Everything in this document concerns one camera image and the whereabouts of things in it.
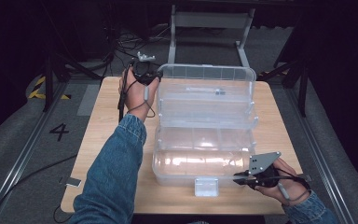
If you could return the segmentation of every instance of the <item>wooden tabletop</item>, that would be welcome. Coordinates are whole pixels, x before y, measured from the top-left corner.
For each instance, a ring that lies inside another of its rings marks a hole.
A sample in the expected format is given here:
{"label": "wooden tabletop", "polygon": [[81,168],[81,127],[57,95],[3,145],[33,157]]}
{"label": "wooden tabletop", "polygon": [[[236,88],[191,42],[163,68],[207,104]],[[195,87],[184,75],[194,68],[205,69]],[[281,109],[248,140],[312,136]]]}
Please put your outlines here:
{"label": "wooden tabletop", "polygon": [[[118,77],[103,80],[97,101],[89,119],[89,125],[80,146],[71,177],[82,181],[79,188],[68,186],[62,198],[61,209],[73,213],[75,196],[83,190],[88,169],[91,167],[107,138],[118,124]],[[186,82],[186,79],[163,78],[162,81]],[[191,80],[191,83],[211,80]],[[283,158],[298,174],[302,174],[298,158],[281,114],[275,103],[269,84],[255,83],[255,111],[259,117],[254,128],[255,153],[280,151]],[[165,187],[157,183],[152,171],[155,130],[158,116],[146,119],[147,140],[144,160],[139,171],[135,196],[135,213],[139,214],[226,214],[272,215],[283,214],[281,204],[249,187],[220,188],[218,197],[196,197],[194,188]]]}

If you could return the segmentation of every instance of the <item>denim jacket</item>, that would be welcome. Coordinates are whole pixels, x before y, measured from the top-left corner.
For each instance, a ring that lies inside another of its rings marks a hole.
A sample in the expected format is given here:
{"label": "denim jacket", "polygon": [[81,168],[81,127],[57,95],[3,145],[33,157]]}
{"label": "denim jacket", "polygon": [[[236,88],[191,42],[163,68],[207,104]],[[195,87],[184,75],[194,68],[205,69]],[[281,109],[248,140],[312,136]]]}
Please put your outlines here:
{"label": "denim jacket", "polygon": [[[146,129],[127,114],[89,168],[70,223],[131,223]],[[283,207],[293,223],[337,223],[314,192],[303,203]]]}

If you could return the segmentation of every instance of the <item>black floor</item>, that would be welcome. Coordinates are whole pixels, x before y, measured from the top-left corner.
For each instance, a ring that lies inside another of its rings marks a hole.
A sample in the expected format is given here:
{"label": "black floor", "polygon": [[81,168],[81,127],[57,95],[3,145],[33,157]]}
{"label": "black floor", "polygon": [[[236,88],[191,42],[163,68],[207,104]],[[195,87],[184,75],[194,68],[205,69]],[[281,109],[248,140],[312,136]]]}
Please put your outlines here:
{"label": "black floor", "polygon": [[[273,64],[290,35],[291,29],[251,29],[245,45],[250,66],[257,72],[271,71]],[[178,36],[176,62],[193,64],[241,65],[233,43],[241,37],[241,33],[231,30],[211,34],[209,31],[192,29],[184,30]],[[155,55],[156,64],[166,63],[168,59],[169,36],[165,35],[158,42],[147,44],[141,49],[127,51],[136,55],[140,50],[148,55]],[[123,65],[131,56],[117,52],[112,66],[106,70],[106,76],[119,76]],[[95,71],[102,74],[104,69]],[[26,90],[28,96],[39,79],[35,74],[34,80]],[[299,118],[297,108],[291,98],[297,95],[297,86],[286,90],[281,85],[282,77],[268,81],[280,109],[284,124],[289,133],[303,171],[311,175],[311,187],[321,196],[324,203],[335,212],[341,223],[358,223],[358,173],[351,165],[345,151],[324,113],[317,94],[312,86],[307,93],[307,117]],[[62,88],[59,94],[71,95],[70,100],[60,99],[48,113],[43,113],[44,100],[28,99],[27,104],[14,113],[0,126],[0,195],[7,177],[11,180],[22,179],[40,168],[56,161],[68,159],[46,170],[32,175],[7,195],[0,208],[0,223],[58,223],[70,215],[57,209],[61,203],[65,186],[60,183],[62,178],[70,175],[75,156],[86,131],[90,114],[79,113],[82,103],[92,95],[88,88],[98,86],[98,80],[92,80],[84,75],[73,75],[66,84],[55,82],[55,91]],[[304,131],[304,122],[309,124],[311,137]],[[50,131],[65,124],[64,133],[59,139],[58,133]],[[30,142],[30,136],[37,136]],[[333,178],[328,178],[326,170],[318,166],[318,158],[312,153],[313,148],[320,149],[323,160],[328,164],[328,172]],[[27,158],[20,169],[14,169],[19,164],[18,158]],[[143,216],[135,215],[133,223],[187,223],[202,219],[211,224],[218,223],[285,223],[285,216],[264,217],[220,217],[220,216]]]}

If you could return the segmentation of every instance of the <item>person's right hand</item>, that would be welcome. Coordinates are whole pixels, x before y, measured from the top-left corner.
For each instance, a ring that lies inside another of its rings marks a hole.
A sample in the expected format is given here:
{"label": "person's right hand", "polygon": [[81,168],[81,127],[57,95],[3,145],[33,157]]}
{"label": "person's right hand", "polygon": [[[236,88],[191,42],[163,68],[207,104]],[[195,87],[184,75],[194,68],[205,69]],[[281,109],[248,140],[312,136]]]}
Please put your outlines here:
{"label": "person's right hand", "polygon": [[[123,71],[122,77],[120,79],[118,92],[121,92],[123,86],[123,77],[125,76],[125,71]],[[130,67],[127,75],[127,99],[126,99],[126,107],[129,109],[129,114],[133,114],[138,117],[142,121],[145,121],[147,117],[147,113],[150,109],[150,106],[154,103],[156,91],[158,88],[158,78],[156,77],[149,85],[148,85],[148,98],[145,101],[145,85],[136,81],[135,76],[132,72],[132,67]]]}
{"label": "person's right hand", "polygon": [[[297,176],[297,173],[295,171],[295,169],[293,169],[293,167],[289,166],[284,160],[282,160],[281,158],[278,158],[274,163],[273,163],[274,167],[277,169],[281,169],[287,173],[289,173],[290,175],[293,176]],[[289,176],[288,174],[286,174],[285,172],[282,171],[278,171],[280,175],[285,175],[285,176]],[[291,180],[291,179],[281,179],[280,183],[283,185],[283,187],[285,188],[286,192],[289,195],[289,198],[291,200],[297,199],[299,196],[301,196],[302,194],[304,194],[305,191],[307,191],[307,189],[300,183]],[[256,186],[255,190],[259,191],[260,193],[269,196],[271,198],[274,198],[276,200],[278,200],[279,202],[285,204],[285,205],[296,205],[298,203],[302,203],[305,200],[308,199],[308,197],[310,196],[310,194],[307,192],[304,195],[302,195],[298,200],[295,201],[287,201],[281,191],[279,190],[278,186],[274,187],[274,188],[264,188],[264,187],[260,187],[260,186]]]}

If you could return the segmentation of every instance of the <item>plastic box compartment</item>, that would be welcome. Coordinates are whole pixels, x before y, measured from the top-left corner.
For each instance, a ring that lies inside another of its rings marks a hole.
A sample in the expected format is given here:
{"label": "plastic box compartment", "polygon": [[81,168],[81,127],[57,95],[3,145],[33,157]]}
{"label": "plastic box compartment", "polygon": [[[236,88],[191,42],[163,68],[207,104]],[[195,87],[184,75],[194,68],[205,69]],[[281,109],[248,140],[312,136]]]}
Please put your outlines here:
{"label": "plastic box compartment", "polygon": [[234,174],[249,168],[255,140],[249,129],[158,127],[153,171],[160,185],[194,187],[197,178],[238,186]]}
{"label": "plastic box compartment", "polygon": [[[249,67],[163,64],[158,115],[163,127],[252,129],[255,71]],[[164,79],[182,82],[164,82]],[[204,79],[193,84],[192,79]]]}

